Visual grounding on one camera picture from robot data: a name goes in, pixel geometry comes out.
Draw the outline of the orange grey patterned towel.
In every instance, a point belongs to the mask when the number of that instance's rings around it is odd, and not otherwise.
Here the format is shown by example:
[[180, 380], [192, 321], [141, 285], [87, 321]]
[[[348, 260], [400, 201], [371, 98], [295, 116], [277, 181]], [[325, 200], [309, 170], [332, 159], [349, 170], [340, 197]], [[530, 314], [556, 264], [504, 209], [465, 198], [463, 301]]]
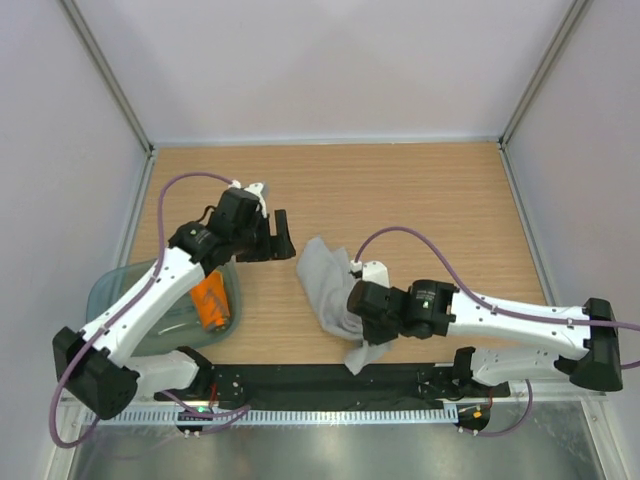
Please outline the orange grey patterned towel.
[[222, 273], [212, 272], [191, 289], [190, 296], [205, 331], [222, 332], [230, 327], [230, 304]]

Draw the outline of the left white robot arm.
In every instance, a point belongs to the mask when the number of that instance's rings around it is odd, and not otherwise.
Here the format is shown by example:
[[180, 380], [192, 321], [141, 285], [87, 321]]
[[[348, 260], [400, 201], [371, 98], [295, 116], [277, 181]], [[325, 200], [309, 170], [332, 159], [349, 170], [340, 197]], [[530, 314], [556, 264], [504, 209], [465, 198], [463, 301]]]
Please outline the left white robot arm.
[[153, 266], [115, 304], [79, 332], [54, 337], [56, 375], [99, 419], [112, 419], [136, 397], [162, 391], [204, 398], [213, 366], [190, 347], [162, 355], [134, 352], [152, 327], [192, 288], [231, 260], [285, 260], [296, 251], [285, 210], [268, 212], [262, 183], [231, 186], [206, 224], [180, 226]]

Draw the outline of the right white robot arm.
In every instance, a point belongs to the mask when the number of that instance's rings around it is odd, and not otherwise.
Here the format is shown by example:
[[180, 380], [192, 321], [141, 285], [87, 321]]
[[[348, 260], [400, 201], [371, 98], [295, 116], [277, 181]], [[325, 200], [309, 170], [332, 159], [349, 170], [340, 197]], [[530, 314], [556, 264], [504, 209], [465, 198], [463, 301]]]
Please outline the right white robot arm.
[[578, 307], [547, 307], [466, 293], [457, 286], [417, 280], [408, 290], [359, 280], [347, 309], [359, 317], [370, 344], [399, 336], [492, 336], [518, 348], [474, 347], [450, 372], [453, 389], [472, 396], [511, 380], [568, 378], [599, 392], [623, 387], [618, 332], [609, 301], [590, 298]]

